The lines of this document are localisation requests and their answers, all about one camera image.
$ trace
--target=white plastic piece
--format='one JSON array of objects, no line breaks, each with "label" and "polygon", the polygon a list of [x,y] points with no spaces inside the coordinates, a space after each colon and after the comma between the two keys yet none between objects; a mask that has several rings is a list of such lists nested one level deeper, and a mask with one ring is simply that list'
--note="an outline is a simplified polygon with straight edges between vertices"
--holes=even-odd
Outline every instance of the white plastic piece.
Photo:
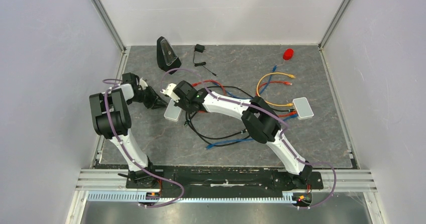
[{"label": "white plastic piece", "polygon": [[129,129],[127,135],[119,135],[120,139],[124,142],[124,147],[126,148],[129,155],[132,157],[132,160],[127,157],[124,150],[122,149],[120,142],[116,137],[113,137],[110,141],[118,148],[121,155],[126,160],[129,170],[131,171],[139,171],[141,170],[134,162],[138,163],[143,168],[148,166],[148,157],[142,152],[141,148],[139,148],[136,143],[135,137],[133,137],[132,131]]},{"label": "white plastic piece", "polygon": [[241,119],[241,116],[243,115],[243,111],[247,110],[247,106],[242,106],[242,103],[250,103],[250,99],[236,99],[233,97],[226,97],[220,94],[217,94],[216,92],[211,92],[213,95],[220,97],[220,98],[227,98],[229,100],[238,101],[240,104],[227,102],[227,101],[218,101],[216,98],[211,96],[210,94],[207,94],[207,96],[204,98],[204,103],[202,104],[209,113],[220,113],[224,115],[228,115],[231,117],[234,117],[236,119]]},{"label": "white plastic piece", "polygon": [[170,100],[169,105],[166,108],[166,112],[164,112],[164,117],[167,120],[177,122],[179,120],[180,114],[182,113],[182,109],[178,106],[174,105],[175,101]]},{"label": "white plastic piece", "polygon": [[269,146],[272,151],[278,156],[278,158],[284,164],[285,170],[287,170],[290,174],[298,175],[304,169],[305,164],[300,163],[297,159],[303,162],[305,161],[305,159],[300,154],[298,154],[298,152],[293,148],[293,146],[286,138],[285,134],[283,134],[283,139],[286,141],[291,150],[296,154],[296,157],[292,155],[290,150],[280,139],[280,132],[281,130],[278,130],[277,134],[275,135],[274,142],[267,142],[266,145]]},{"label": "white plastic piece", "polygon": [[117,88],[115,88],[114,90],[116,90],[116,89],[121,89],[121,91],[123,92],[124,100],[129,100],[129,99],[133,98],[133,96],[135,96],[135,93],[133,92],[132,86],[129,83],[122,84],[122,85],[118,86]]},{"label": "white plastic piece", "polygon": [[312,109],[306,97],[293,99],[294,108],[297,111],[297,118],[300,120],[310,119],[313,117]]},{"label": "white plastic piece", "polygon": [[174,88],[176,87],[176,84],[171,83],[167,85],[166,89],[162,89],[161,93],[165,96],[171,97],[175,102],[179,102],[179,97],[173,92]]},{"label": "white plastic piece", "polygon": [[145,90],[148,87],[148,84],[142,79],[139,80],[139,85],[142,87],[142,90]]}]

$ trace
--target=black cable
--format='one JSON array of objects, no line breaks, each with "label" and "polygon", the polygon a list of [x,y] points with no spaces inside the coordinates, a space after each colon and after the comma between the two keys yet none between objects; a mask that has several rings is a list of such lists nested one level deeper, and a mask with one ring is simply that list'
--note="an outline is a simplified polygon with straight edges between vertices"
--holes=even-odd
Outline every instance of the black cable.
[{"label": "black cable", "polygon": [[195,49],[194,49],[194,55],[193,55],[193,57],[192,57],[192,63],[194,64],[194,66],[195,66],[195,67],[202,66],[202,67],[203,67],[203,68],[205,68],[207,71],[209,71],[211,74],[213,74],[215,77],[217,77],[217,76],[218,76],[216,73],[214,73],[214,72],[210,71],[208,68],[206,68],[206,67],[205,67],[206,62],[198,62],[198,63],[195,63]]},{"label": "black cable", "polygon": [[[207,88],[215,88],[215,87],[220,87],[220,86],[210,86],[210,87],[207,87]],[[234,86],[223,86],[223,87],[224,88],[235,88],[235,89],[241,91],[242,93],[244,93],[245,95],[247,95],[248,97],[253,98],[253,96],[251,96],[250,94],[248,94],[247,92],[245,92],[244,90],[242,90],[239,87],[234,87]]]},{"label": "black cable", "polygon": [[185,122],[185,124],[187,124],[198,136],[200,136],[201,138],[205,138],[205,139],[209,139],[209,140],[223,140],[223,139],[227,139],[227,138],[230,138],[230,137],[233,137],[233,136],[235,136],[235,135],[240,135],[240,134],[243,134],[243,133],[245,133],[247,130],[241,130],[241,131],[239,131],[239,132],[236,132],[236,133],[234,133],[234,134],[231,134],[231,135],[227,135],[227,136],[223,136],[223,137],[219,137],[219,138],[213,138],[213,137],[207,137],[207,136],[204,136],[204,135],[202,135],[202,134],[200,134],[196,129],[195,129],[195,127],[194,127],[194,124],[192,123],[192,118],[195,116],[197,114],[197,112],[195,112],[192,116],[190,116],[189,115],[189,113],[188,112],[186,112],[186,114],[185,114],[185,120],[186,120],[186,122]]},{"label": "black cable", "polygon": [[206,68],[204,65],[202,66],[203,68],[205,68],[207,71],[211,72],[215,77],[217,77],[218,75],[212,71],[210,71],[208,68]]},{"label": "black cable", "polygon": [[[209,87],[207,87],[207,88],[218,88],[218,87],[220,87],[220,86],[209,86]],[[250,97],[250,98],[253,98],[253,96],[251,96],[249,93],[247,93],[247,92],[245,92],[244,90],[242,90],[242,89],[240,89],[240,88],[238,88],[238,87],[235,87],[235,86],[223,86],[224,88],[234,88],[234,89],[237,89],[237,90],[239,90],[239,91],[241,91],[242,93],[244,93],[245,95],[247,95],[248,97]],[[288,109],[288,110],[279,110],[279,109],[273,109],[273,110],[275,110],[275,111],[279,111],[279,112],[290,112],[290,111],[293,111],[293,109]],[[195,126],[194,126],[194,124],[192,123],[192,119],[195,117],[195,115],[197,114],[198,112],[195,112],[192,116],[188,113],[188,112],[186,112],[185,113],[185,125],[188,125],[189,126],[189,128],[192,130],[192,131],[194,131],[194,133],[195,134],[197,134],[198,135],[198,137],[200,137],[200,139],[201,140],[203,140],[204,142],[206,142],[208,145],[211,145],[212,143],[210,143],[209,141],[207,141],[206,139],[209,139],[209,140],[223,140],[223,139],[227,139],[227,138],[230,138],[230,137],[233,137],[233,136],[236,136],[236,135],[239,135],[239,134],[243,134],[243,133],[245,133],[247,130],[242,130],[242,131],[238,131],[238,132],[236,132],[236,133],[234,133],[234,134],[231,134],[231,135],[228,135],[228,136],[224,136],[224,137],[219,137],[219,138],[213,138],[213,137],[207,137],[207,136],[205,136],[205,135],[202,135],[200,132],[198,132],[197,131],[197,129],[195,128]],[[243,140],[245,140],[245,139],[248,139],[250,137],[250,135],[248,135],[248,136],[246,136],[246,137],[244,137],[243,138]],[[216,145],[215,147],[223,147],[223,146],[229,146],[229,145],[233,145],[233,144],[237,144],[237,143],[240,143],[240,141],[235,141],[235,142],[232,142],[232,143],[228,143],[228,144],[223,144],[223,145]]]},{"label": "black cable", "polygon": [[271,107],[271,109],[274,110],[274,111],[276,111],[276,112],[286,112],[286,113],[296,111],[294,108],[290,108],[290,109],[275,109],[275,108]]}]

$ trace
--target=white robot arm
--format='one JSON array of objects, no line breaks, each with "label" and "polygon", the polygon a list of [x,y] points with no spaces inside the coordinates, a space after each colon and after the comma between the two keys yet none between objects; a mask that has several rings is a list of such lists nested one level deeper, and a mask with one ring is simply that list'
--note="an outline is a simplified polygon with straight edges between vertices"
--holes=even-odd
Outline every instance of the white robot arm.
[{"label": "white robot arm", "polygon": [[[312,166],[305,165],[303,162],[307,161],[296,152],[283,134],[280,135],[282,129],[279,122],[247,106],[255,105],[276,115],[262,98],[257,96],[253,99],[236,99],[215,92],[210,95],[204,88],[196,90],[186,81],[177,85],[171,83],[162,93],[171,97],[176,106],[189,113],[202,110],[241,119],[250,137],[269,146],[289,174],[296,176],[302,183],[306,183],[310,177]],[[144,181],[149,176],[141,172],[141,168],[151,170],[152,163],[132,135],[127,105],[136,101],[142,102],[147,108],[159,108],[166,107],[167,103],[150,86],[131,73],[123,74],[123,83],[114,88],[107,97],[111,120],[106,114],[104,93],[93,94],[89,98],[93,127],[98,135],[103,135],[117,146],[129,166],[128,179],[135,183]],[[114,126],[118,138],[113,134],[111,126]]]},{"label": "white robot arm", "polygon": [[[162,94],[171,97],[176,102],[175,105],[185,111],[194,112],[203,110],[242,120],[250,136],[260,143],[266,143],[282,161],[285,169],[293,175],[300,175],[305,168],[311,168],[302,163],[305,162],[305,159],[296,152],[286,136],[284,134],[280,136],[282,129],[275,119],[257,111],[250,112],[249,107],[244,104],[261,105],[262,108],[275,114],[260,97],[255,97],[254,99],[236,99],[212,92],[213,97],[203,88],[195,90],[186,81],[182,81],[178,85],[174,83],[169,84],[166,89],[162,90]],[[288,147],[284,145],[282,139],[288,143]]]}]

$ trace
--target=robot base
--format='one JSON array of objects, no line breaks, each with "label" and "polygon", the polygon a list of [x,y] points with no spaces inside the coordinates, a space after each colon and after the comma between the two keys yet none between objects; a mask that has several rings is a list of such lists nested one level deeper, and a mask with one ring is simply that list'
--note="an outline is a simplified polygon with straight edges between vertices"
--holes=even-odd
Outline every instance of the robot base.
[{"label": "robot base", "polygon": [[[302,184],[298,176],[280,168],[153,166],[151,170],[156,175],[182,184],[185,188],[183,197],[188,198],[282,197],[283,191],[307,189],[307,185]],[[311,185],[311,189],[324,188],[319,172],[312,172],[307,183]],[[181,192],[178,186],[149,179],[149,176],[137,181],[128,178],[126,188],[160,188],[163,198],[174,198]]]}]

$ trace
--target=white wall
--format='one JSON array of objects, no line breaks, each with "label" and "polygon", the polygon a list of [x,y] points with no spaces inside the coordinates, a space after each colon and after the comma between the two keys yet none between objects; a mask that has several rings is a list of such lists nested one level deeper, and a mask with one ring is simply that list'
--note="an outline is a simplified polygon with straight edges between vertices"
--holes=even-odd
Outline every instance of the white wall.
[{"label": "white wall", "polygon": [[313,44],[342,0],[102,0],[126,45]]},{"label": "white wall", "polygon": [[90,0],[0,0],[0,223],[64,223],[120,53]]},{"label": "white wall", "polygon": [[390,223],[426,212],[426,0],[353,0],[326,60]]}]

